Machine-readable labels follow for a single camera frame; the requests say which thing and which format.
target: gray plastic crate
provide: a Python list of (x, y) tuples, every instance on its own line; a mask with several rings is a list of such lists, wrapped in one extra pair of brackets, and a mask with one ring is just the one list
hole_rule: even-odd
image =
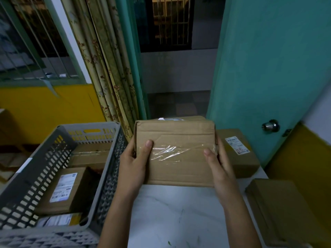
[[(113, 142), (85, 225), (35, 227), (33, 213), (78, 144)], [(119, 157), (127, 146), (115, 122), (58, 126), (0, 194), (0, 244), (8, 247), (85, 247), (97, 244), (117, 186)]]

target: tiled floor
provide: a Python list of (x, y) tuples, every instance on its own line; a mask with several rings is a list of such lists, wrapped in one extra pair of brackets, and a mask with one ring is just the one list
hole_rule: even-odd
[(148, 94), (151, 117), (206, 116), (210, 91)]

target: hand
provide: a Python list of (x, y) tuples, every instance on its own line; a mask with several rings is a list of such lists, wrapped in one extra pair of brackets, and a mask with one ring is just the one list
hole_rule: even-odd
[(146, 163), (151, 153), (153, 141), (148, 140), (137, 158), (133, 157), (134, 139), (127, 145), (119, 159), (118, 182), (115, 196), (135, 200), (146, 172)]
[(242, 203), (243, 197), (239, 191), (236, 176), (219, 136), (217, 136), (217, 142), (220, 161), (209, 149), (205, 149), (204, 154), (213, 173), (217, 197), (223, 208), (227, 209), (235, 206), (237, 203)]

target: curtain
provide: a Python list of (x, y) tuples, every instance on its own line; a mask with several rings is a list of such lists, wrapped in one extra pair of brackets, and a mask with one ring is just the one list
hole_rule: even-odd
[(107, 121), (133, 135), (138, 103), (115, 0), (62, 0)]

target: finger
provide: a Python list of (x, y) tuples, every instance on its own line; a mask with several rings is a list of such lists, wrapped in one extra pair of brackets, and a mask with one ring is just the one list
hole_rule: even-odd
[(149, 154), (151, 153), (153, 146), (152, 140), (147, 140), (144, 146), (141, 148), (141, 151), (139, 153), (139, 156), (136, 158), (136, 162), (138, 162), (141, 165), (146, 165)]
[(134, 139), (132, 137), (131, 140), (130, 140), (130, 142), (128, 143), (127, 147), (123, 151), (122, 155), (132, 157), (133, 156), (133, 152), (134, 152)]
[(209, 164), (210, 169), (212, 170), (213, 176), (215, 176), (217, 174), (220, 174), (222, 176), (226, 175), (221, 164), (217, 160), (216, 155), (211, 150), (205, 149), (204, 155), (205, 155), (207, 163)]
[(218, 151), (219, 151), (219, 159), (222, 163), (222, 166), (223, 166), (224, 170), (227, 172), (227, 174), (235, 177), (232, 165), (231, 165), (231, 163), (229, 161), (229, 158), (226, 154), (224, 144), (222, 143), (222, 140), (218, 135), (217, 135), (217, 144), (218, 144)]

